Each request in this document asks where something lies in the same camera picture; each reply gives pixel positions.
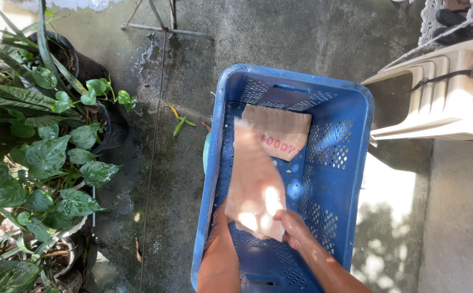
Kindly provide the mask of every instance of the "white lace cloth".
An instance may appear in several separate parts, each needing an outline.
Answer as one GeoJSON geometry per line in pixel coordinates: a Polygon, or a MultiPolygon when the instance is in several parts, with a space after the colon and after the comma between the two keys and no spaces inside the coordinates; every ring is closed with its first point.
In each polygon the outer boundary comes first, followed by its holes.
{"type": "MultiPolygon", "coordinates": [[[[468,10],[467,19],[473,18],[473,0],[470,0],[470,10],[468,10]]],[[[421,37],[419,38],[418,45],[422,46],[429,42],[432,39],[433,32],[443,27],[440,23],[437,22],[435,19],[435,13],[444,8],[443,0],[427,0],[424,6],[424,9],[421,11],[421,18],[423,19],[423,23],[421,25],[421,37]]],[[[442,48],[443,46],[437,43],[431,43],[423,47],[425,50],[436,50],[442,48]]]]}

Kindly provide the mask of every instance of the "dry leaf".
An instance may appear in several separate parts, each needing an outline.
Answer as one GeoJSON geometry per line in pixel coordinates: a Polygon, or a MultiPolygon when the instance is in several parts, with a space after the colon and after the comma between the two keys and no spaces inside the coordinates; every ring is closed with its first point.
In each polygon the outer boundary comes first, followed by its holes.
{"type": "Polygon", "coordinates": [[[204,125],[207,128],[207,131],[211,132],[211,127],[207,125],[204,121],[202,121],[202,125],[204,125]]]}
{"type": "Polygon", "coordinates": [[[52,252],[52,253],[47,253],[44,256],[41,256],[40,258],[44,259],[45,257],[49,257],[49,256],[59,256],[61,254],[69,254],[69,253],[70,252],[68,252],[66,250],[61,250],[61,251],[56,251],[56,252],[52,252]]]}
{"type": "Polygon", "coordinates": [[[166,105],[165,107],[170,107],[170,109],[173,111],[173,113],[175,114],[175,117],[177,118],[177,121],[179,121],[179,114],[177,114],[177,110],[175,110],[175,108],[173,108],[172,106],[168,106],[166,105]]]}
{"type": "Polygon", "coordinates": [[[136,237],[136,251],[137,251],[137,260],[142,262],[142,257],[141,257],[141,254],[139,253],[139,242],[137,241],[137,237],[136,237]]]}

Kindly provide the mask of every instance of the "plastic chair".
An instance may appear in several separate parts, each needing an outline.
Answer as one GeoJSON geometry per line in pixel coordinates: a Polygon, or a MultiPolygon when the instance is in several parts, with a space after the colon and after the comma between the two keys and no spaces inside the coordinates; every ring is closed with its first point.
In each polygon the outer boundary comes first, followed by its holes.
{"type": "MultiPolygon", "coordinates": [[[[362,84],[389,79],[412,72],[411,68],[421,67],[424,76],[441,76],[449,72],[473,69],[473,40],[456,44],[442,50],[397,64],[365,80],[362,84]],[[435,64],[435,68],[426,66],[435,64]]],[[[419,81],[414,74],[413,86],[419,81]]],[[[473,78],[458,75],[448,80],[434,83],[433,93],[423,86],[419,109],[416,111],[417,94],[410,97],[409,114],[398,125],[371,131],[374,139],[393,138],[444,138],[473,141],[473,78]]]]}

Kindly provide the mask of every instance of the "black strap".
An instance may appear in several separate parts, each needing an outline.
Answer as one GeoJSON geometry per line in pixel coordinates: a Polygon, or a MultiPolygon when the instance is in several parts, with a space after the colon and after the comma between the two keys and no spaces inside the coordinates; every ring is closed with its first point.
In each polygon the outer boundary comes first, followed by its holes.
{"type": "Polygon", "coordinates": [[[438,82],[438,81],[441,81],[443,79],[451,78],[451,77],[458,76],[458,75],[467,75],[467,76],[473,78],[473,69],[454,71],[454,72],[450,72],[448,74],[441,75],[441,76],[438,76],[438,77],[432,78],[432,79],[428,79],[428,78],[425,77],[420,82],[418,82],[416,84],[416,86],[413,87],[408,92],[413,92],[413,91],[419,89],[420,87],[422,87],[423,85],[425,85],[426,83],[438,82]]]}

